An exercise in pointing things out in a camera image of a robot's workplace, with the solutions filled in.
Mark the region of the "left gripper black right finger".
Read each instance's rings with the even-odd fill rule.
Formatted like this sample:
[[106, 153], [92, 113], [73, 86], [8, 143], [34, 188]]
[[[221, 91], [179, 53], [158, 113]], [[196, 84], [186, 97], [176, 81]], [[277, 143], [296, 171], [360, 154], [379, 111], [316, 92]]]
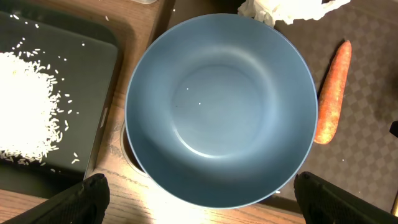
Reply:
[[311, 172], [294, 180], [297, 203], [307, 223], [396, 224], [397, 217]]

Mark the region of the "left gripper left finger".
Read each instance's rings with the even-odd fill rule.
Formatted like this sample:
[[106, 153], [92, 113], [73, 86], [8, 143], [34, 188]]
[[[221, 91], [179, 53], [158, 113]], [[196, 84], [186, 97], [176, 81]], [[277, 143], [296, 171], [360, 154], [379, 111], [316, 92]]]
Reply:
[[102, 224], [110, 202], [104, 174], [95, 174], [3, 224]]

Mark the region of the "pile of white rice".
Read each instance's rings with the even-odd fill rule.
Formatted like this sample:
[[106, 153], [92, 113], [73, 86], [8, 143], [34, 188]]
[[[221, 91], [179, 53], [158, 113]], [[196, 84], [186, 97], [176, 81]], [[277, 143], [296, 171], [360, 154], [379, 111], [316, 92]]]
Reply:
[[74, 72], [63, 47], [44, 39], [49, 27], [17, 14], [1, 14], [1, 160], [48, 167], [65, 152], [81, 118], [78, 96], [66, 86]]

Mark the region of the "orange carrot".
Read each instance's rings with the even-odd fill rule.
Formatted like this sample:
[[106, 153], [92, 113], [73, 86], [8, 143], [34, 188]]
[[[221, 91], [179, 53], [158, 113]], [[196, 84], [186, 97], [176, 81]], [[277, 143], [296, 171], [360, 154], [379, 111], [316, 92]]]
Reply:
[[346, 40], [336, 51], [329, 67], [318, 101], [318, 124], [314, 139], [317, 144], [328, 144], [338, 128], [351, 55], [351, 42]]

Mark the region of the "dark blue plate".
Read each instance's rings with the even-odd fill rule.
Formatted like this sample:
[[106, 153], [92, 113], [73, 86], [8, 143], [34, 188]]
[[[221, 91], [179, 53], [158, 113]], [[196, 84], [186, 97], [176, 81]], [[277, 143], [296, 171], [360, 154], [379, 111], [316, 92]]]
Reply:
[[288, 183], [318, 120], [310, 70], [280, 32], [235, 14], [181, 22], [137, 64], [126, 96], [132, 151], [162, 189], [238, 208]]

